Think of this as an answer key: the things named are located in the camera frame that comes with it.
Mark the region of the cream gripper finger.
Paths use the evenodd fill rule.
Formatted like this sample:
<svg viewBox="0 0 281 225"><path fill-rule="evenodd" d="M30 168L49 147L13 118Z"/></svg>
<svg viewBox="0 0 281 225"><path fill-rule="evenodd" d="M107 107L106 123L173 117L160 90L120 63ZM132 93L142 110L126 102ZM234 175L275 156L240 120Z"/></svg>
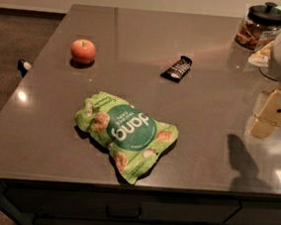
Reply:
<svg viewBox="0 0 281 225"><path fill-rule="evenodd" d="M248 134L254 138L266 139L281 126L281 87L272 92L263 92L255 102L249 118Z"/></svg>

